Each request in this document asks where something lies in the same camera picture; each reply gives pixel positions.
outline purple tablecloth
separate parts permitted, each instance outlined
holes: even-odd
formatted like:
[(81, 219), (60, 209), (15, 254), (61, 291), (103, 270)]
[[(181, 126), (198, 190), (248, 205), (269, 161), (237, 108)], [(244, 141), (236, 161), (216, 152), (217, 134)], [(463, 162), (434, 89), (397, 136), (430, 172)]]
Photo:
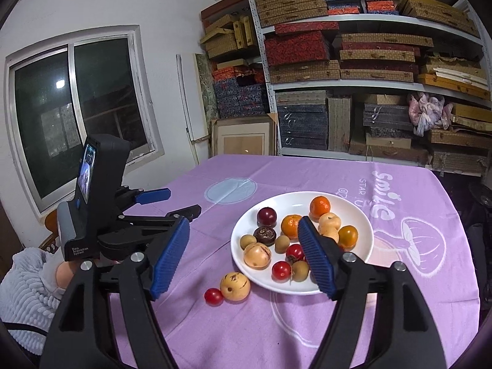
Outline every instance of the purple tablecloth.
[[(169, 291), (153, 303), (181, 369), (306, 368), (335, 303), (324, 294), (272, 293), (252, 284), (241, 304), (209, 307), (203, 293), (234, 269), (229, 239), (240, 216), (274, 195), (312, 190), (361, 207), (375, 231), (371, 263), (402, 260), (415, 277), (450, 366), (477, 333), (479, 299), (463, 227), (448, 195), (424, 168), (315, 158), (221, 155), (171, 182), (168, 201), (136, 205), (128, 214), (164, 215), (200, 204), (190, 241)], [(135, 366), (121, 306), (112, 300), (117, 342)], [(375, 312), (368, 296), (352, 365), (365, 359)]]

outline red grape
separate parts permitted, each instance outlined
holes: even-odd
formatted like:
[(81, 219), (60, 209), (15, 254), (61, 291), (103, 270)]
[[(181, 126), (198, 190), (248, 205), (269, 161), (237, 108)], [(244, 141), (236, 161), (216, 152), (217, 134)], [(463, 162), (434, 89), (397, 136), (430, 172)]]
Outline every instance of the red grape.
[(208, 304), (213, 305), (214, 307), (222, 304), (222, 301), (224, 301), (224, 296), (218, 288), (209, 288), (206, 290), (203, 297)]
[(276, 212), (273, 208), (265, 207), (258, 211), (256, 220), (259, 226), (275, 226)]
[(278, 261), (272, 267), (272, 277), (275, 280), (288, 280), (292, 272), (291, 266), (286, 261)]
[(292, 244), (285, 251), (286, 256), (293, 256), (296, 261), (302, 261), (304, 259), (304, 251), (300, 244)]

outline display screen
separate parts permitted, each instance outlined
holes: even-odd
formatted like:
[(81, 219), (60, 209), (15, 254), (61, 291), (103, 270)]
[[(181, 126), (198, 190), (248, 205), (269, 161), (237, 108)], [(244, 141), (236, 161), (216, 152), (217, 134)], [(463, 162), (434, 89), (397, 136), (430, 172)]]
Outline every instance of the display screen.
[(94, 170), (94, 160), (95, 148), (90, 144), (86, 144), (82, 165), (80, 166), (79, 178), (77, 180), (86, 204), (89, 199), (90, 181)]

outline blue gripper pad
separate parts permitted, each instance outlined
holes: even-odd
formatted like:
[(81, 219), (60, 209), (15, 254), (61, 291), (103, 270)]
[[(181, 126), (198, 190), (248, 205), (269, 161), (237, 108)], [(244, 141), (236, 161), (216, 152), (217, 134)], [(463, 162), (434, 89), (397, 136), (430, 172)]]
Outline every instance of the blue gripper pad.
[(169, 288), (188, 241), (189, 221), (182, 218), (161, 256), (153, 265), (152, 286), (149, 290), (153, 300), (158, 299)]
[(336, 292), (335, 274), (333, 266), (320, 243), (323, 236), (318, 234), (307, 216), (299, 221), (297, 234), (320, 291), (330, 298), (333, 297)]
[(159, 201), (169, 200), (171, 197), (171, 190), (168, 188), (161, 188), (158, 190), (144, 191), (135, 198), (135, 202), (145, 205), (150, 203), (156, 203)]

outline black cable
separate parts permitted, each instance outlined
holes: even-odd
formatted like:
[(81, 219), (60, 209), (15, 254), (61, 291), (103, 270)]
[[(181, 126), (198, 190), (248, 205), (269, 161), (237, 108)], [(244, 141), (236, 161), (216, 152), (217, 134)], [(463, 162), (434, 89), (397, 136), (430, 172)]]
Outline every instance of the black cable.
[(7, 330), (33, 331), (34, 333), (38, 333), (38, 334), (43, 335), (45, 337), (48, 336), (47, 331), (44, 331), (43, 329), (40, 329), (36, 326), (26, 325), (24, 323), (12, 323), (12, 322), (4, 322), (3, 324), (5, 325)]

